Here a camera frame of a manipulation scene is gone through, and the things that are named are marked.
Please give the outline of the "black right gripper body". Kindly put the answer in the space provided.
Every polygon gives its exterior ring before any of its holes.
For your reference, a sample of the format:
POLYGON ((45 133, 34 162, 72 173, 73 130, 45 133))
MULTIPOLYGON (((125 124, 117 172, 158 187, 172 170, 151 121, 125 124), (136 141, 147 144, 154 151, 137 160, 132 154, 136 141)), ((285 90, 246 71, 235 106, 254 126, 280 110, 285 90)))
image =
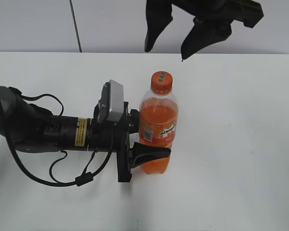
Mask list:
POLYGON ((253 28, 264 17, 260 3, 253 0, 173 0, 172 4, 201 21, 240 21, 253 28))

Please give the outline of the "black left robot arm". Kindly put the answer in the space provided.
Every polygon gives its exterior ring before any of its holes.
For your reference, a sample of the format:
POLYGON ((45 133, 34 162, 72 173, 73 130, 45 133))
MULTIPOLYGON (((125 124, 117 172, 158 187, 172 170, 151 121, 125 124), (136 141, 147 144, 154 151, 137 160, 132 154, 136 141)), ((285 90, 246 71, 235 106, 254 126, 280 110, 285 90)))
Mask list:
POLYGON ((133 168, 171 154, 165 147, 138 142, 130 145, 130 135, 139 130, 139 112, 128 109, 123 99, 123 86, 113 80, 103 85, 93 118, 54 115, 35 105, 36 100, 16 88, 0 86, 0 135, 5 137, 19 168, 35 182, 52 187, 81 186, 93 181, 96 172, 84 170, 71 182, 45 181, 25 168, 18 152, 40 154, 72 150, 92 154, 105 152, 107 156, 115 153, 119 182, 129 182, 133 168))

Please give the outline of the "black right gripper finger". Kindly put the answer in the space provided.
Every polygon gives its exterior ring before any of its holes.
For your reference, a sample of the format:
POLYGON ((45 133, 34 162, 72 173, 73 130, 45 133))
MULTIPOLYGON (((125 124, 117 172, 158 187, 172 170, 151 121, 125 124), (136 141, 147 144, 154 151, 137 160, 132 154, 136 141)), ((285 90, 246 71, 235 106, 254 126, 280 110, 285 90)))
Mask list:
POLYGON ((145 17, 147 33, 144 51, 150 52, 159 35, 173 20, 171 2, 169 0, 147 0, 145 17))
POLYGON ((200 20, 194 18, 194 26, 181 45, 182 60, 186 60, 203 48, 227 40, 232 34, 231 22, 200 20))

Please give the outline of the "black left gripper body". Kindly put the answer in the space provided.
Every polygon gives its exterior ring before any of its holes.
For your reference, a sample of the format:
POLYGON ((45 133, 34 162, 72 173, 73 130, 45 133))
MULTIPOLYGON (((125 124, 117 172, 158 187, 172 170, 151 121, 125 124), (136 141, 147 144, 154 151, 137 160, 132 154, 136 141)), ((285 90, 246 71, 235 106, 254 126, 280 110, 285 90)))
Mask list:
POLYGON ((139 112, 133 109, 129 114, 128 102, 124 102, 124 111, 119 122, 102 123, 97 121, 99 112, 99 107, 96 106, 93 119, 91 119, 88 150, 95 153, 107 152, 107 155, 104 162, 92 175, 97 176, 105 168, 111 154, 116 153, 118 182, 130 182, 132 174, 129 135, 136 132, 136 123, 132 117, 138 118, 139 112))

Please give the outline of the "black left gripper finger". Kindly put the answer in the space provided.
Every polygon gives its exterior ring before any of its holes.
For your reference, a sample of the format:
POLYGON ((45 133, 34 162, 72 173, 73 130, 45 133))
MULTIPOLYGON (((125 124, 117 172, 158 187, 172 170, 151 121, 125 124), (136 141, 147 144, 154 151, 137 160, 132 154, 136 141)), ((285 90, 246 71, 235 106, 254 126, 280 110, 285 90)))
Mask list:
POLYGON ((129 114, 129 133, 134 134, 139 132, 140 112, 136 109, 131 109, 129 114))
POLYGON ((167 158, 171 149, 166 147, 147 146, 135 142, 131 148, 131 168, 136 168, 150 161, 167 158))

